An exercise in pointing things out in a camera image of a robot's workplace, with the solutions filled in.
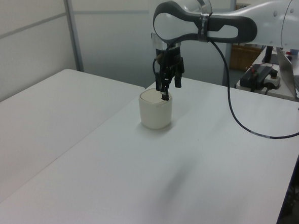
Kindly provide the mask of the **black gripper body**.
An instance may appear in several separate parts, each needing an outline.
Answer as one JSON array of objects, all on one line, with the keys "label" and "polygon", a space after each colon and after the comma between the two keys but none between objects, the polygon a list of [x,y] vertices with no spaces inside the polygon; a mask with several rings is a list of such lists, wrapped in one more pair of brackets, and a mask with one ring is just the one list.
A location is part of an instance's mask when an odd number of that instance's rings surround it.
[{"label": "black gripper body", "polygon": [[181,48],[174,47],[169,49],[167,52],[167,57],[164,59],[165,50],[155,49],[156,59],[158,65],[164,65],[165,67],[172,67],[177,64],[181,59]]}]

